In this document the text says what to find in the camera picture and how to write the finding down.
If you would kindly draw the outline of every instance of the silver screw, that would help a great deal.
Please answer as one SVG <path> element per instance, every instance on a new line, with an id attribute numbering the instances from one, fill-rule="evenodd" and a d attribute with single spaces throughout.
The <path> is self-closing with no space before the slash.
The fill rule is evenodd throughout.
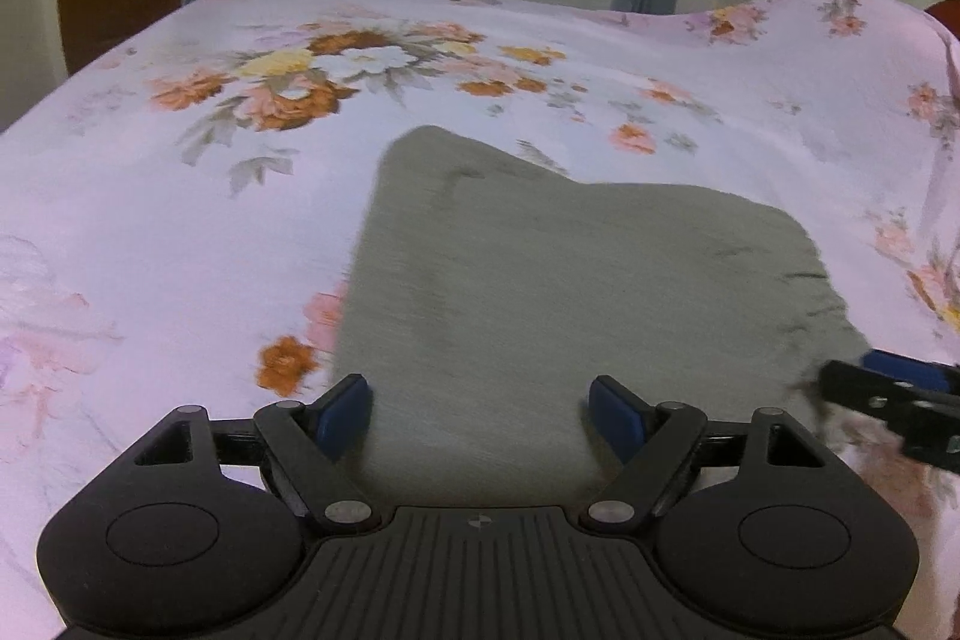
<path id="1" fill-rule="evenodd" d="M 594 501 L 587 509 L 587 515 L 600 524 L 622 524 L 634 517 L 634 509 L 625 501 L 606 499 Z"/>
<path id="2" fill-rule="evenodd" d="M 357 499 L 344 499 L 328 504 L 323 511 L 323 515 L 328 517 L 334 524 L 359 524 L 366 521 L 373 515 L 371 506 L 366 501 Z"/>

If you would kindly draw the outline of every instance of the bed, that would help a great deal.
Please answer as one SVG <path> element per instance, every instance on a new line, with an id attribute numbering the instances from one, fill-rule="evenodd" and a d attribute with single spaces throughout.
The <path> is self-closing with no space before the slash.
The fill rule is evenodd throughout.
<path id="1" fill-rule="evenodd" d="M 781 208 L 872 345 L 957 362 L 958 52 L 893 0 L 200 0 L 123 43 L 0 140 L 3 634 L 59 631 L 37 535 L 171 408 L 245 417 L 336 380 L 378 161 L 424 124 Z M 957 637 L 957 480 L 852 414 L 826 436 L 920 540 L 899 627 Z"/>

